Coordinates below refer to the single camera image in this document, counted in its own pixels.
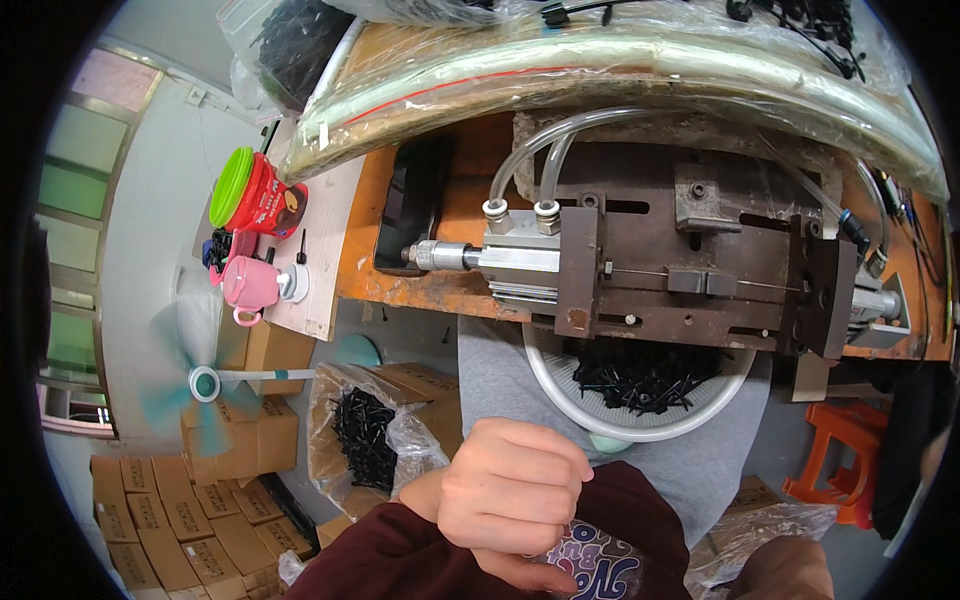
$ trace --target gray pants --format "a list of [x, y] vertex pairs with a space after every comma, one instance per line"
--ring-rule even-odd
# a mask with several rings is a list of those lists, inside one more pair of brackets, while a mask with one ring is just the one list
[[597, 452], [587, 431], [540, 387], [518, 324], [461, 316], [458, 335], [464, 436], [479, 419], [507, 417], [559, 431], [587, 453], [594, 467], [629, 463], [676, 511], [688, 548], [730, 505], [770, 393], [769, 354], [756, 355], [743, 387], [713, 419], [672, 440], [634, 444], [609, 455]]

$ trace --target sleeve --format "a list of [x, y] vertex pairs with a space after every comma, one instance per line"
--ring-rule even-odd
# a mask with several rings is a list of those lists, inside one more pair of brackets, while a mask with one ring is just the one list
[[480, 570], [469, 550], [447, 541], [437, 525], [390, 502], [323, 549], [284, 599], [449, 598], [478, 579], [499, 582]]

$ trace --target smartphone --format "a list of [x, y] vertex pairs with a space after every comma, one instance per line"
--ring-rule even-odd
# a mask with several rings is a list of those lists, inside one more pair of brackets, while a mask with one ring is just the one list
[[426, 273], [416, 263], [403, 260], [400, 251], [436, 236], [453, 150], [452, 137], [435, 136], [411, 140], [396, 151], [373, 249], [377, 271], [410, 277]]

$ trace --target pink cup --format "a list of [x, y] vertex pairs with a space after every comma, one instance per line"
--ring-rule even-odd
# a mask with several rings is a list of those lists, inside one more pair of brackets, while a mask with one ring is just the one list
[[[279, 300], [276, 269], [270, 263], [247, 256], [234, 256], [224, 269], [224, 300], [233, 306], [233, 320], [244, 327], [260, 323], [257, 311], [272, 306]], [[253, 318], [240, 319], [240, 313], [249, 312]]]

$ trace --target orange plastic stool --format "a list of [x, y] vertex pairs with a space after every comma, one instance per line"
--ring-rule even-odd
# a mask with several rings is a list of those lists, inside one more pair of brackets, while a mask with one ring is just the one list
[[[813, 448], [806, 459], [800, 481], [787, 477], [783, 481], [783, 491], [801, 502], [838, 504], [840, 511], [837, 513], [837, 522], [856, 523], [857, 502], [867, 488], [868, 479], [873, 484], [876, 476], [876, 455], [887, 429], [887, 416], [862, 402], [845, 408], [817, 402], [807, 407], [806, 420], [817, 428]], [[830, 485], [827, 490], [818, 490], [813, 486], [824, 465], [830, 438], [836, 438], [853, 448], [856, 458], [853, 459], [853, 468], [840, 467], [833, 478], [827, 481]]]

